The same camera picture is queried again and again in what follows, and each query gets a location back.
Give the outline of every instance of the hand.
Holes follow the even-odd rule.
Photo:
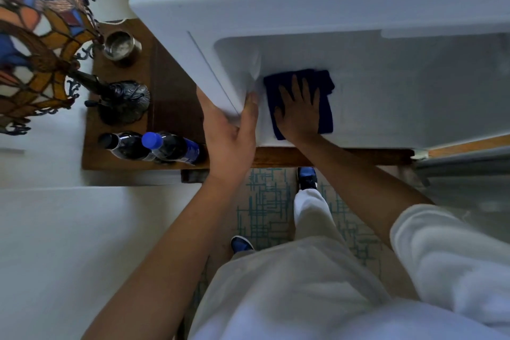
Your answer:
[[[255,157],[255,128],[258,97],[246,96],[240,128],[230,124],[223,112],[197,87],[196,95],[203,111],[203,131],[210,159],[209,176],[223,183],[239,185]]]
[[[314,101],[310,98],[308,81],[303,78],[303,95],[299,91],[296,75],[292,76],[292,95],[280,85],[280,94],[285,105],[285,116],[281,108],[274,109],[274,119],[278,129],[294,145],[299,145],[311,137],[316,137],[319,130],[319,89],[314,92]]]

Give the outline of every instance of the blue bottle label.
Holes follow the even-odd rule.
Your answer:
[[[200,147],[197,143],[188,140],[187,138],[184,138],[184,140],[186,141],[188,150],[186,151],[186,154],[182,158],[177,159],[176,162],[194,164],[200,155]]]

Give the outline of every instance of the bottle cap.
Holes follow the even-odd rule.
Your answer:
[[[103,133],[97,138],[97,143],[104,149],[115,149],[119,145],[119,137],[115,133]]]
[[[163,138],[159,133],[147,132],[142,136],[142,145],[149,149],[158,149],[163,145]]]

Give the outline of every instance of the white sleeve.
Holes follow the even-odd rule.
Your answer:
[[[510,334],[509,244],[429,204],[404,211],[390,239],[423,302]]]

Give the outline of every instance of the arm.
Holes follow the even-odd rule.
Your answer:
[[[280,86],[285,115],[275,110],[278,129],[326,177],[349,208],[389,247],[390,229],[402,212],[420,203],[433,204],[404,182],[361,160],[317,134],[319,93],[311,102],[308,83],[303,80],[303,95],[297,78],[292,81],[292,100]]]
[[[251,93],[241,127],[197,91],[204,114],[210,174],[144,261],[98,314],[83,339],[168,339],[198,284],[233,195],[255,155],[257,98]]]

